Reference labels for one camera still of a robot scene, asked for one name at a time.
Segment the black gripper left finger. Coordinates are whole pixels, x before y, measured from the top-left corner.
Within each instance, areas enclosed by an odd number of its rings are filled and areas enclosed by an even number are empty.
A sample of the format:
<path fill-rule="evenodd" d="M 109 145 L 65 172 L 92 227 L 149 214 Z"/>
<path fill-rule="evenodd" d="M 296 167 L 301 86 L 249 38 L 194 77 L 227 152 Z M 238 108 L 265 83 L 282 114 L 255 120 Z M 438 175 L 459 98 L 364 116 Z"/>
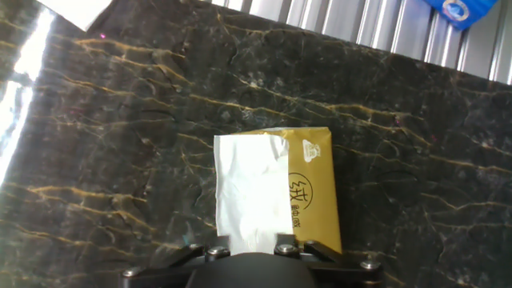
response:
<path fill-rule="evenodd" d="M 180 287 L 200 265 L 230 256 L 228 242 L 189 244 L 173 252 L 161 268 L 135 266 L 119 275 L 120 288 Z"/>

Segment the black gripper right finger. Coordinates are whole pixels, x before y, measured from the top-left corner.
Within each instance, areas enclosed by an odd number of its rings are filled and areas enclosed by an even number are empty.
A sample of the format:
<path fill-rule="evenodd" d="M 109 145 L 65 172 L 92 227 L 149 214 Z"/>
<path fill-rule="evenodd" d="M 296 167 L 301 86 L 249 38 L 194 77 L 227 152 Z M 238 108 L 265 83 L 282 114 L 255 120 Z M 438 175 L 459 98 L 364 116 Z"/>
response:
<path fill-rule="evenodd" d="M 300 243 L 293 234 L 278 234 L 274 255 L 304 265 L 316 287 L 382 287 L 382 264 L 341 254 L 315 240 Z"/>

